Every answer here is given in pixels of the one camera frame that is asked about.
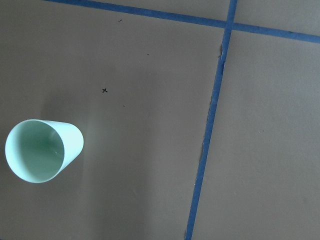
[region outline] blue tape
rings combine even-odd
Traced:
[[[320,36],[304,34],[300,32],[285,31],[285,30],[279,30],[279,29],[262,27],[262,26],[247,25],[242,23],[234,23],[232,29],[248,32],[248,33],[263,34],[263,35],[275,36],[280,38],[294,39],[294,40],[320,44]]]
[[[90,1],[90,0],[45,0],[45,1],[76,5],[76,6],[88,7],[88,8],[94,8],[94,9],[109,10],[114,12],[134,14],[134,15],[140,15],[140,16],[146,16],[146,17],[152,17],[152,18],[158,18],[158,19],[166,19],[166,20],[172,20],[172,21],[178,21],[178,22],[184,22],[184,23],[190,23],[190,24],[205,25],[205,26],[211,26],[211,27],[217,27],[217,28],[224,28],[226,24],[225,21],[209,19],[204,17],[150,10],[150,9],[138,8],[133,6],[116,5],[116,4],[98,2],[98,1]]]
[[[224,74],[224,67],[225,67],[225,62],[227,58],[232,27],[235,19],[236,8],[237,8],[237,0],[230,0],[227,21],[225,24],[225,29],[224,29],[223,39],[222,39],[222,54],[221,54],[221,57],[219,58],[219,62],[218,62],[218,66],[215,74],[215,80],[214,80],[213,91],[211,96],[211,103],[209,107],[208,117],[207,117],[206,126],[205,126],[204,139],[202,144],[202,154],[201,154],[201,159],[198,166],[198,171],[196,174],[189,219],[186,227],[185,240],[191,240],[193,231],[194,231],[196,214],[198,210],[200,193],[201,193],[202,183],[203,183],[205,169],[206,169],[210,140],[211,140],[212,130],[214,127],[214,120],[215,120],[215,115],[216,115],[216,110],[218,105],[218,99],[219,99],[221,83],[222,83],[223,74]]]

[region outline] vertical blue tape strip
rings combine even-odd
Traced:
[[[236,8],[237,8],[237,0],[230,0],[227,21],[225,24],[225,29],[224,29],[223,39],[222,39],[222,54],[221,54],[221,57],[219,58],[218,66],[215,74],[215,80],[214,80],[213,91],[211,96],[211,103],[209,107],[208,117],[207,117],[206,126],[205,126],[204,139],[202,144],[202,155],[201,155],[201,159],[199,162],[198,171],[196,175],[191,208],[189,213],[189,219],[186,227],[185,240],[191,240],[193,231],[194,231],[196,214],[198,210],[198,204],[199,204],[200,193],[201,193],[201,187],[202,187],[204,174],[205,174],[210,140],[211,140],[212,130],[214,126],[214,120],[215,120],[215,115],[217,110],[222,78],[224,74],[224,67],[225,67],[225,62],[227,58],[232,27],[235,19]]]
[[[275,36],[280,38],[294,39],[294,40],[320,44],[320,36],[304,34],[300,32],[285,31],[285,30],[279,30],[279,29],[262,27],[262,26],[253,26],[253,25],[247,25],[247,24],[241,24],[241,23],[234,23],[232,29],[248,32],[248,33],[263,34],[263,35]]]
[[[140,16],[146,16],[146,17],[152,17],[152,18],[158,18],[158,19],[179,21],[179,22],[190,23],[190,24],[199,24],[199,25],[205,25],[205,26],[211,26],[211,27],[217,27],[217,28],[224,28],[226,24],[225,21],[209,19],[204,17],[144,9],[144,8],[138,8],[133,6],[116,5],[116,4],[91,1],[91,0],[45,0],[45,1],[76,5],[76,6],[82,6],[87,8],[101,9],[101,10],[109,10],[114,12],[134,14],[134,15],[140,15]]]

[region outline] cardboard surface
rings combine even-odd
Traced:
[[[320,235],[320,45],[233,31],[193,240]]]
[[[235,23],[320,35],[320,1],[239,0]]]
[[[229,1],[224,0],[101,0],[102,3],[184,14],[225,21]]]
[[[45,1],[0,16],[0,238],[182,239],[223,29]],[[5,160],[30,118],[84,136],[47,183]]]

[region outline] cup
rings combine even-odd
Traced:
[[[70,123],[28,119],[10,131],[5,156],[19,178],[44,183],[71,163],[83,146],[81,131]]]

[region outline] light green cup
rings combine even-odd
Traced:
[[[28,119],[10,131],[5,156],[19,178],[44,183],[71,163],[83,146],[82,133],[70,123]]]

